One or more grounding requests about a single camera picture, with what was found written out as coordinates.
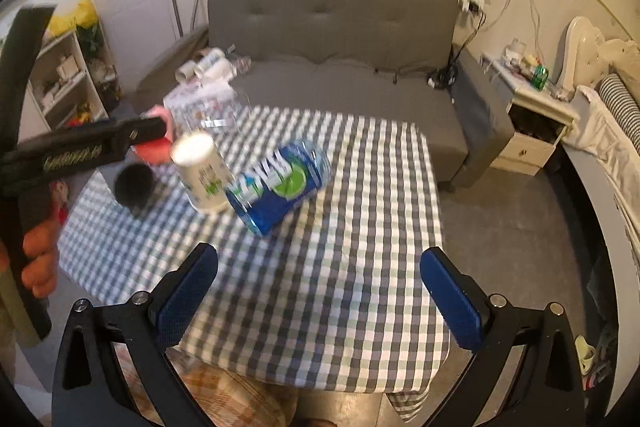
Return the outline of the person's left hand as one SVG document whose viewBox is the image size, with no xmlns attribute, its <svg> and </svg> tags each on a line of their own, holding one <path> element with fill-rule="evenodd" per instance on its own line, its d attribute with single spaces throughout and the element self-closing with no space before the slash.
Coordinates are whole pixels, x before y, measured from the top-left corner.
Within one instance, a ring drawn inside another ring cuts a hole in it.
<svg viewBox="0 0 640 427">
<path fill-rule="evenodd" d="M 29 262 L 22 270 L 21 281 L 38 299 L 50 296 L 58 285 L 60 228 L 55 205 L 51 204 L 46 217 L 24 235 L 23 249 Z"/>
</svg>

